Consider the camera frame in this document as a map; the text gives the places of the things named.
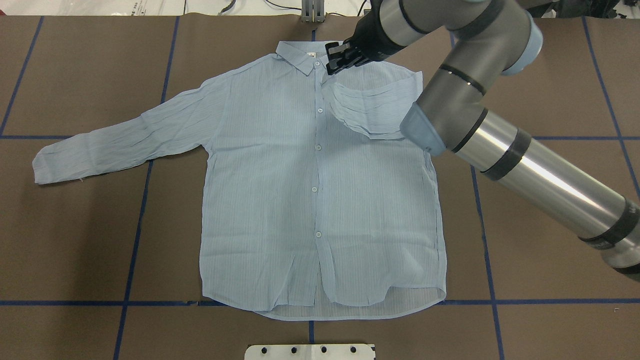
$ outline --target shirt sleeve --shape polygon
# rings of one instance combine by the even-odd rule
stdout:
[[[135,119],[46,146],[33,160],[35,182],[123,170],[203,145],[220,127],[228,95],[228,78],[219,76]]]

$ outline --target blue tape line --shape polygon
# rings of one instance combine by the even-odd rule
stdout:
[[[41,16],[40,21],[38,21],[38,26],[36,27],[36,32],[33,34],[33,38],[31,39],[31,45],[29,46],[29,51],[27,51],[27,56],[24,58],[24,63],[22,63],[22,69],[20,69],[18,80],[15,82],[15,87],[13,88],[13,93],[11,94],[9,105],[7,105],[6,107],[4,118],[2,119],[2,124],[0,124],[0,135],[4,133],[4,127],[6,126],[7,120],[9,120],[9,114],[11,113],[11,108],[13,107],[15,96],[18,94],[18,89],[20,88],[20,83],[22,82],[24,71],[27,69],[27,64],[29,63],[29,59],[31,58],[31,53],[33,52],[33,48],[36,45],[36,40],[38,40],[38,35],[40,34],[40,28],[42,28],[43,21],[44,21],[44,16]]]
[[[122,344],[122,334],[124,333],[124,323],[127,320],[127,308],[129,302],[129,296],[131,295],[131,284],[133,282],[133,273],[136,268],[136,260],[138,258],[138,245],[140,244],[140,234],[142,233],[142,218],[145,214],[145,208],[147,207],[147,195],[149,190],[149,179],[151,178],[151,170],[154,167],[154,161],[149,161],[147,168],[147,178],[145,180],[145,189],[142,193],[142,204],[140,205],[140,215],[138,216],[138,227],[136,229],[136,239],[133,243],[133,251],[131,252],[131,262],[129,263],[129,275],[127,276],[127,287],[124,293],[124,304],[122,306],[122,312],[120,313],[120,325],[118,326],[118,336],[116,338],[116,345],[113,351],[113,360],[117,360],[120,356],[120,345]]]
[[[7,140],[42,140],[42,139],[57,139],[64,140],[70,138],[72,135],[0,135],[0,139]]]
[[[598,60],[596,60],[596,54],[593,51],[593,45],[591,44],[591,35],[589,34],[589,27],[587,26],[587,18],[582,17],[582,27],[584,28],[584,35],[587,38],[587,45],[589,46],[589,53],[591,53],[591,61],[593,61],[593,67],[596,69],[596,74],[598,75],[598,81],[600,82],[600,88],[602,88],[602,93],[604,94],[604,99],[607,102],[607,107],[609,109],[609,114],[611,115],[611,120],[613,121],[613,127],[616,129],[616,134],[618,134],[618,140],[620,141],[620,147],[622,148],[622,154],[625,157],[625,162],[627,163],[627,168],[629,169],[629,174],[631,175],[631,181],[634,183],[634,187],[636,188],[636,196],[640,199],[640,186],[638,186],[638,181],[636,178],[636,173],[634,172],[634,168],[631,165],[631,160],[629,159],[629,154],[627,152],[627,147],[625,146],[625,142],[622,138],[622,132],[620,131],[620,125],[618,124],[618,119],[616,118],[616,114],[613,111],[613,106],[611,106],[611,100],[609,98],[609,93],[607,92],[607,87],[604,85],[604,80],[602,79],[602,74],[600,73],[600,67],[598,66]]]
[[[473,306],[473,305],[545,305],[545,304],[640,304],[639,298],[613,298],[613,299],[497,299],[497,300],[443,300],[436,306]],[[147,306],[227,306],[215,300],[204,301],[172,301],[172,300],[147,300],[147,301],[108,301],[108,300],[0,300],[0,306],[123,306],[147,307]]]
[[[175,24],[173,25],[173,38],[171,40],[171,49],[169,50],[169,61],[166,64],[166,72],[164,73],[164,86],[162,88],[162,97],[160,102],[166,101],[166,88],[169,86],[169,75],[171,73],[171,63],[173,62],[173,51],[175,50],[175,39],[178,36],[178,25],[180,24],[180,17],[175,17]]]
[[[166,65],[166,72],[164,74],[164,85],[162,89],[162,96],[160,103],[164,103],[166,100],[166,89],[169,85],[169,77],[171,75],[171,64],[173,61],[173,51],[175,50],[175,39],[178,35],[178,25],[180,24],[180,17],[175,17],[175,24],[173,25],[173,37],[171,40],[171,48],[169,50],[169,59]],[[113,351],[113,360],[118,360],[120,357],[120,345],[122,344],[122,334],[124,333],[124,324],[127,320],[127,308],[129,303],[129,296],[131,295],[131,284],[133,283],[133,274],[136,269],[136,260],[138,258],[138,246],[140,244],[140,234],[142,233],[142,218],[145,214],[145,208],[147,207],[147,196],[149,193],[149,180],[151,178],[151,170],[154,167],[154,161],[149,161],[147,169],[147,178],[145,180],[145,189],[142,193],[142,204],[140,206],[140,215],[138,217],[138,227],[136,229],[136,239],[133,243],[133,251],[131,253],[131,262],[129,263],[129,276],[127,277],[127,287],[124,294],[124,305],[122,306],[122,313],[120,314],[120,325],[118,326],[118,336],[116,338],[116,345]]]
[[[0,300],[0,306],[122,306],[122,301]]]
[[[480,228],[482,230],[482,242],[484,245],[484,265],[486,267],[486,277],[489,282],[489,295],[491,296],[491,308],[493,311],[493,324],[495,326],[495,337],[498,341],[498,354],[500,360],[504,360],[504,349],[502,346],[502,333],[500,331],[500,320],[498,319],[498,306],[495,301],[495,291],[493,289],[493,276],[491,272],[491,260],[489,259],[489,246],[486,241],[486,231],[484,230],[484,216],[482,213],[482,205],[480,205],[480,191],[478,190],[478,182],[476,170],[471,166],[471,180],[474,185],[474,194],[476,196],[476,209],[480,217]]]
[[[223,304],[220,301],[205,300],[205,301],[198,301],[198,306],[228,306],[228,305]]]
[[[513,299],[496,300],[498,305],[542,304],[640,304],[640,299]]]
[[[443,300],[436,305],[491,305],[492,300]]]
[[[536,140],[619,140],[617,136],[534,136]]]
[[[309,343],[310,344],[315,344],[316,343],[316,332],[314,330],[314,321],[313,320],[309,321]]]

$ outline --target shirt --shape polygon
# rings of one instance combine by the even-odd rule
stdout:
[[[35,181],[122,170],[201,145],[209,154],[205,296],[283,320],[392,318],[436,304],[446,256],[435,170],[429,154],[392,135],[421,74],[381,62],[329,78],[326,56],[312,56],[324,44],[280,42],[275,54],[135,119],[44,147]],[[348,91],[325,99],[335,84]],[[349,112],[362,131],[343,124]],[[376,138],[385,121],[395,124],[379,127],[391,140]]]

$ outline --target light blue joint cap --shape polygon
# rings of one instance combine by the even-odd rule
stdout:
[[[409,112],[400,123],[400,132],[405,138],[411,140],[421,149],[426,150],[433,156],[438,156],[446,150],[440,135],[433,128],[427,115],[424,114],[420,106],[415,102],[411,105]]]
[[[540,49],[542,49],[542,32],[538,28],[529,12],[526,12],[531,23],[531,33],[529,35],[529,42],[525,47],[524,52],[520,55],[518,61],[516,61],[510,68],[502,72],[502,75],[515,75],[518,74],[528,64],[532,63],[538,57]]]

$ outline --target white floor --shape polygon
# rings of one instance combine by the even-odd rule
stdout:
[[[301,0],[271,0],[283,6],[301,7]],[[217,15],[230,0],[0,0],[0,10],[7,15],[182,15],[204,13]],[[325,12],[355,16],[362,0],[325,0]],[[224,15],[300,14],[267,4],[265,0],[237,0]]]

